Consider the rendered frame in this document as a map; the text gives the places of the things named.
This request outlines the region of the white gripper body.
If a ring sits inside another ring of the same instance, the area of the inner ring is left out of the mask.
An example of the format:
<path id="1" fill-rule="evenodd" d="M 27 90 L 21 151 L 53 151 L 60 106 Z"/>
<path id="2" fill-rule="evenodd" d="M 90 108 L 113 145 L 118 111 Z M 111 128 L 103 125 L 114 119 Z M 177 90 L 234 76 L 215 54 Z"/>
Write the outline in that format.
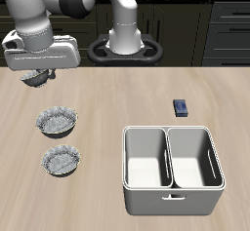
<path id="1" fill-rule="evenodd" d="M 70 35 L 55 36 L 54 43 L 42 53 L 8 49 L 4 56 L 12 70 L 76 68 L 81 61 L 77 41 Z"/>

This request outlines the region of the small grey patterned bowl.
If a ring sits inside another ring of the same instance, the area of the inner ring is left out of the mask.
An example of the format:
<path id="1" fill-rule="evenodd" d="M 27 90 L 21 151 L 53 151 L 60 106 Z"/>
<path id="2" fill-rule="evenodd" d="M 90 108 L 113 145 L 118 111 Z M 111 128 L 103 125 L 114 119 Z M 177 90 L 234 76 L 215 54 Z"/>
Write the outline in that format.
<path id="1" fill-rule="evenodd" d="M 44 85 L 48 80 L 49 70 L 48 69 L 34 69 L 25 73 L 21 77 L 23 81 L 29 87 L 40 87 Z"/>

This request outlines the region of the large grey patterned bowl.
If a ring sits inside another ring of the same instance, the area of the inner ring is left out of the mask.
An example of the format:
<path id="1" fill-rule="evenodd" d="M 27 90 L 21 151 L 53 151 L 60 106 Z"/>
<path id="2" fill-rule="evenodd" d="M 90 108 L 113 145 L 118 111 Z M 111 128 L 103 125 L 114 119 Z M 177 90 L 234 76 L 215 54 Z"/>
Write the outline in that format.
<path id="1" fill-rule="evenodd" d="M 69 107 L 53 106 L 35 119 L 36 128 L 46 137 L 62 138 L 69 135 L 77 123 L 77 113 Z"/>

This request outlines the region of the medium grey patterned bowl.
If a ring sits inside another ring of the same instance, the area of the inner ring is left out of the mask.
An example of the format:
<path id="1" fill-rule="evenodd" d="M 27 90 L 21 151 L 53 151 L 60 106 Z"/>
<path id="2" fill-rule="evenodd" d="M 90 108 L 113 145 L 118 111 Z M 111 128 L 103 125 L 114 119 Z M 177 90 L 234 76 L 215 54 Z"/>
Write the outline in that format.
<path id="1" fill-rule="evenodd" d="M 53 176 L 67 176 L 73 173 L 81 161 L 80 152 L 68 144 L 60 144 L 48 149 L 41 166 L 46 173 Z"/>

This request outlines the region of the small blue box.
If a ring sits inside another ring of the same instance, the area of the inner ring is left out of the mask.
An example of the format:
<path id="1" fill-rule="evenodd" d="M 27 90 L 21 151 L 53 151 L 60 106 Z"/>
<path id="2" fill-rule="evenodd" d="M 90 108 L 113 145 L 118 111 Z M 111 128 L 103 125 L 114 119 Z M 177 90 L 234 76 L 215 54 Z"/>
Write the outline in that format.
<path id="1" fill-rule="evenodd" d="M 184 99 L 174 99 L 173 106 L 177 117 L 188 116 L 188 108 Z"/>

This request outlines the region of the dark kitchen cupboards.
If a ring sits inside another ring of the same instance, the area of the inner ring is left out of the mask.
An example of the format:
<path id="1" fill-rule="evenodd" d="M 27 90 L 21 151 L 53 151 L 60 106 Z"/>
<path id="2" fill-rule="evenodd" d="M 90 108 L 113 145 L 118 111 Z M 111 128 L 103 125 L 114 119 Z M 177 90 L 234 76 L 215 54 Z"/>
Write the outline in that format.
<path id="1" fill-rule="evenodd" d="M 163 49 L 156 65 L 250 66 L 250 1 L 135 1 L 141 35 L 151 35 Z M 1 2 L 8 9 L 6 1 Z M 56 36 L 76 39 L 79 65 L 95 65 L 88 59 L 88 48 L 113 28 L 112 4 L 96 0 L 92 12 L 83 19 L 51 14 L 49 20 Z M 1 41 L 14 29 L 14 20 L 10 24 L 0 20 Z"/>

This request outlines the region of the white two-bin basket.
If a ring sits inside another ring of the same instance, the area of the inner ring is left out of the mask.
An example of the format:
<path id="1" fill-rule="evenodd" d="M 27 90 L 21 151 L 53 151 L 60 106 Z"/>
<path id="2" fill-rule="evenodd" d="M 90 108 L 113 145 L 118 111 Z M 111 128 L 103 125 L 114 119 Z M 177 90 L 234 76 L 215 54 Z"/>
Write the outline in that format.
<path id="1" fill-rule="evenodd" d="M 130 215 L 208 215 L 226 179 L 202 126 L 138 126 L 123 131 L 122 185 Z"/>

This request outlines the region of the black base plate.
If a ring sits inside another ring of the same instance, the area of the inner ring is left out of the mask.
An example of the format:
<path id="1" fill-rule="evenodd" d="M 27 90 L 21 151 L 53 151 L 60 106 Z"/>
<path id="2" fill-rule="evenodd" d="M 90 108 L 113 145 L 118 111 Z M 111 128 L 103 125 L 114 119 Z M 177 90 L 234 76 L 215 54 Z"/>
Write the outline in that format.
<path id="1" fill-rule="evenodd" d="M 163 57 L 163 49 L 149 34 L 123 39 L 101 34 L 89 46 L 87 56 L 96 66 L 155 66 Z"/>

